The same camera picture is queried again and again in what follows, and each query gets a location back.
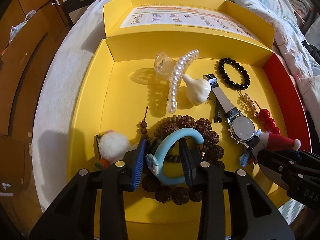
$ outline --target pearl hair clip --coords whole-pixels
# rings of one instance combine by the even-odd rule
[[[158,53],[155,59],[155,70],[163,79],[169,81],[167,111],[173,114],[177,110],[177,91],[180,87],[181,76],[188,67],[199,57],[199,50],[195,49],[180,57],[177,61],[168,57],[164,52]]]

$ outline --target red felt hat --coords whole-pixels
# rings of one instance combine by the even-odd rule
[[[299,150],[301,142],[298,139],[292,140],[282,135],[264,132],[260,134],[260,140],[266,145],[269,151],[281,151],[285,149]]]

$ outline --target metal screw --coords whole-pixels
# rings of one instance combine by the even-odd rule
[[[210,163],[208,163],[208,162],[201,162],[200,165],[201,165],[201,167],[203,167],[203,168],[208,168],[208,167],[210,166]]]
[[[117,161],[116,162],[116,166],[119,167],[119,168],[123,167],[124,165],[125,165],[124,161]]]
[[[88,170],[87,169],[82,169],[82,170],[79,170],[79,175],[80,176],[85,176],[88,174]]]
[[[237,171],[237,174],[238,174],[239,176],[245,176],[247,173],[245,172],[245,170],[238,170],[238,171]]]

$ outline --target white garlic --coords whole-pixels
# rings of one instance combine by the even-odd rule
[[[207,101],[211,92],[211,86],[207,80],[193,79],[187,74],[183,74],[182,79],[187,85],[187,98],[194,106],[199,106]]]

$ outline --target bed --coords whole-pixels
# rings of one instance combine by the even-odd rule
[[[33,129],[32,161],[39,202],[44,211],[67,182],[69,127],[77,95],[99,42],[105,38],[102,8],[96,0],[70,30],[47,73]],[[275,28],[275,44],[320,134],[320,67],[305,50],[288,0],[231,0],[263,17]],[[279,210],[290,224],[303,205],[290,200]]]

